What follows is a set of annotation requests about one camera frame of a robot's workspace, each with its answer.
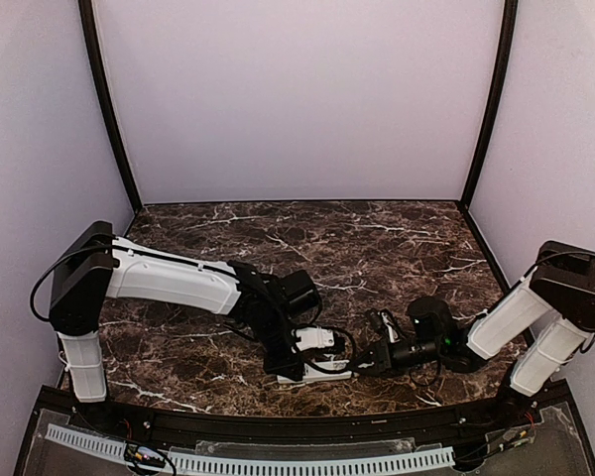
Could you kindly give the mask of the white remote control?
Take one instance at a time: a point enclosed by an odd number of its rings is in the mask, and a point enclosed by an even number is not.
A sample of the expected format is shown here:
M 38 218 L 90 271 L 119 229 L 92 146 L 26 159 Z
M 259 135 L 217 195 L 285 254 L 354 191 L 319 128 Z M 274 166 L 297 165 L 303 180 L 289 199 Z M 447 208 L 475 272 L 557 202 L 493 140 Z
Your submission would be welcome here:
M 277 382 L 280 385 L 306 385 L 320 382 L 331 382 L 348 380 L 353 377 L 351 370 L 346 370 L 348 360 L 316 362 L 315 365 L 319 369 L 314 369 L 312 366 L 306 365 L 304 367 L 304 375 L 298 381 L 293 381 L 286 377 L 278 376 Z

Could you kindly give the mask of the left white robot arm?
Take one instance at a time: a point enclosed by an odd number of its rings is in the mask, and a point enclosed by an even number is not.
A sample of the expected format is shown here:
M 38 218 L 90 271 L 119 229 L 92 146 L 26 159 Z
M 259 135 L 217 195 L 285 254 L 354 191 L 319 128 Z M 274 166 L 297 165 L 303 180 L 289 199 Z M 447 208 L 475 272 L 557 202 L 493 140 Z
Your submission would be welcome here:
M 264 349 L 266 373 L 299 382 L 301 353 L 332 344 L 334 337 L 296 317 L 321 310 L 317 288 L 304 270 L 283 278 L 238 261 L 194 261 L 116 236 L 110 223 L 92 223 L 43 274 L 53 280 L 49 323 L 65 355 L 75 397 L 101 403 L 107 383 L 99 341 L 99 316 L 108 298 L 140 298 L 225 315 L 248 327 Z

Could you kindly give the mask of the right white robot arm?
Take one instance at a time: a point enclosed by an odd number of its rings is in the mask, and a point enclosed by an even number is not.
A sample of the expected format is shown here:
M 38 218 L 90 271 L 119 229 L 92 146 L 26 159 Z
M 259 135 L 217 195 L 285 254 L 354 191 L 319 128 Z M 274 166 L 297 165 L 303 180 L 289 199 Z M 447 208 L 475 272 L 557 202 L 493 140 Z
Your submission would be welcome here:
M 408 305 L 412 341 L 399 333 L 387 310 L 367 314 L 384 335 L 352 359 L 349 369 L 370 377 L 391 377 L 430 362 L 453 373 L 474 373 L 545 319 L 546 328 L 509 371 L 508 388 L 532 397 L 575 353 L 588 351 L 595 341 L 595 252 L 545 242 L 509 291 L 467 327 L 457 325 L 444 300 L 430 296 Z

